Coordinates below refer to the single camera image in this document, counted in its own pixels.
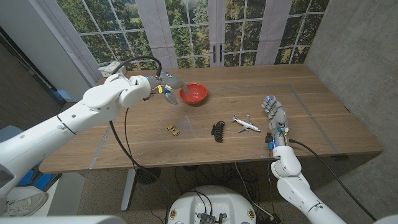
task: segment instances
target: toy car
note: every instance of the toy car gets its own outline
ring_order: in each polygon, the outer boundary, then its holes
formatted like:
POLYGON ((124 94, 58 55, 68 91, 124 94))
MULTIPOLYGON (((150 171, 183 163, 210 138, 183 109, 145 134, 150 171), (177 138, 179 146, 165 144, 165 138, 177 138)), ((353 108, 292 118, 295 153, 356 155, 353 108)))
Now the toy car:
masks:
POLYGON ((172 125, 172 124, 169 124, 169 125, 167 126, 167 129, 168 129, 174 136, 178 136, 178 135, 180 134, 180 131, 177 130, 177 128, 175 128, 175 126, 172 125))

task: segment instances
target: red bowl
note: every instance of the red bowl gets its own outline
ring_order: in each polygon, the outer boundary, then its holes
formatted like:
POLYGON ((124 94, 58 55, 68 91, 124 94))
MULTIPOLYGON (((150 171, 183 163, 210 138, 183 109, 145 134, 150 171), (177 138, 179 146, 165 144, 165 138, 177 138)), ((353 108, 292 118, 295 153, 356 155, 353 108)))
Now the red bowl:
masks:
POLYGON ((180 89, 179 95, 180 98, 189 105, 197 105, 207 96, 207 89, 204 85, 191 83, 188 84, 187 87, 189 95, 186 95, 182 89, 180 89))

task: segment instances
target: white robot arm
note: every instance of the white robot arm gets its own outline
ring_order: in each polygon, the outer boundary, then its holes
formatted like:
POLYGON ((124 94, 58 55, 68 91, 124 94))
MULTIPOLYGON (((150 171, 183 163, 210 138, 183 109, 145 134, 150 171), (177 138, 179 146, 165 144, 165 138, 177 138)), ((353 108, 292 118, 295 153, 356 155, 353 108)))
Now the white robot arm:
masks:
POLYGON ((104 85, 90 88, 83 99, 66 111, 0 143, 0 212, 5 209, 7 194, 37 163, 84 130, 112 121, 120 106, 129 108, 153 94, 163 93, 173 104, 171 89, 187 86, 178 77, 162 72, 159 76, 114 74, 104 85))
POLYGON ((301 173, 301 164, 293 148, 287 146, 289 130, 286 112, 276 97, 269 96, 261 105, 268 114, 269 129, 274 139, 272 154, 277 161, 271 164, 273 175, 278 178, 280 195, 298 208, 312 223, 345 223, 327 207, 311 190, 301 173))

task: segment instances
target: gray wall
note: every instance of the gray wall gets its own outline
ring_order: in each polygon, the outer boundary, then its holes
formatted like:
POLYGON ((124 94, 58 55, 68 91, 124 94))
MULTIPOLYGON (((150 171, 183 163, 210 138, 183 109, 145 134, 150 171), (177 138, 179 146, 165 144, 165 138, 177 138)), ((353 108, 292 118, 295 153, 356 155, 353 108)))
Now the gray wall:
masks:
MULTIPOLYGON (((305 60, 383 145, 379 155, 328 161, 376 218, 398 213, 397 12, 396 0, 331 0, 305 60)), ((328 174, 315 177, 315 191, 346 222, 371 223, 328 174)))
POLYGON ((0 26, 66 101, 82 99, 88 85, 29 1, 0 0, 0 26))
POLYGON ((61 107, 0 44, 0 129, 29 129, 55 116, 61 107))

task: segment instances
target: toy airplane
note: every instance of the toy airplane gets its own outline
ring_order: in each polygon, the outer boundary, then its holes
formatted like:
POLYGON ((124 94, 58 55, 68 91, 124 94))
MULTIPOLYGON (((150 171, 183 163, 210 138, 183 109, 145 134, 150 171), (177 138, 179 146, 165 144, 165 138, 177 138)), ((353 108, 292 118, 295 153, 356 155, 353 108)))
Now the toy airplane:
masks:
POLYGON ((238 122, 238 124, 242 124, 243 125, 243 127, 238 131, 238 133, 241 133, 244 130, 249 131, 249 129, 260 132, 259 128, 257 128, 256 126, 254 126, 254 125, 252 125, 250 123, 249 115, 248 115, 248 118, 246 119, 246 122, 244 122, 244 121, 238 119, 236 117, 236 115, 234 114, 234 117, 232 118, 231 122, 234 122, 234 121, 238 122))

